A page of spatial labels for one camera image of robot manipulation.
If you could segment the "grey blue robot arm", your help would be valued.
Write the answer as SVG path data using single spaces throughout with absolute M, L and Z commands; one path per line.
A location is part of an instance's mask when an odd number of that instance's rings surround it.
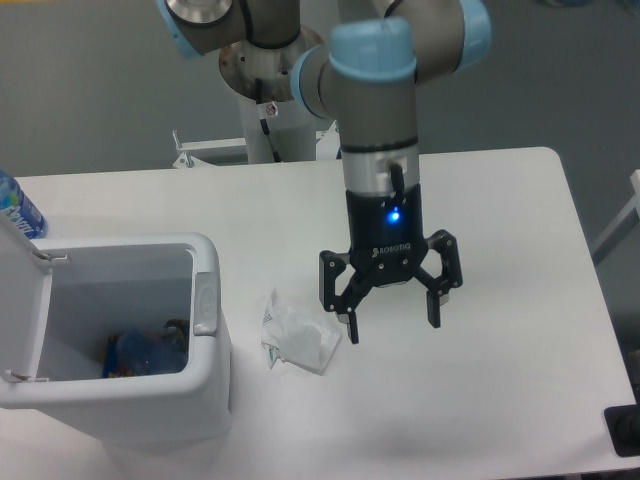
M 375 288 L 419 281 L 441 324 L 463 283 L 456 238 L 423 233 L 416 89 L 483 59 L 491 46 L 481 1 L 376 1 L 375 17 L 344 23 L 306 47 L 296 1 L 161 1 L 185 56 L 238 48 L 256 103 L 292 100 L 339 132 L 350 247 L 320 255 L 319 298 L 358 341 L 356 309 Z

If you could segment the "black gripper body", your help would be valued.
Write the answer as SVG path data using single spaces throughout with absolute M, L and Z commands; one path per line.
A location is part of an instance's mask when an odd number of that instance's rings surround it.
M 429 274 L 422 268 L 428 245 L 423 235 L 420 185 L 398 198 L 347 191 L 346 202 L 349 262 L 354 269 L 351 288 L 384 287 L 412 278 L 429 283 Z

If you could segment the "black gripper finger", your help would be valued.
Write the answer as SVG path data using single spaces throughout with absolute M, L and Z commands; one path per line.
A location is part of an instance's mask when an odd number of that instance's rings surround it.
M 336 293 L 336 280 L 350 265 L 354 273 L 341 294 Z M 347 326 L 352 344 L 359 343 L 356 308 L 374 287 L 376 267 L 370 251 L 354 250 L 336 253 L 323 250 L 319 255 L 319 299 L 327 312 L 334 312 Z
M 417 266 L 413 268 L 413 277 L 426 287 L 427 320 L 434 328 L 441 327 L 441 300 L 453 288 L 463 284 L 462 268 L 457 239 L 447 230 L 436 231 L 421 242 L 423 251 Z M 441 271 L 436 277 L 429 274 L 422 263 L 430 252 L 436 252 L 440 258 Z

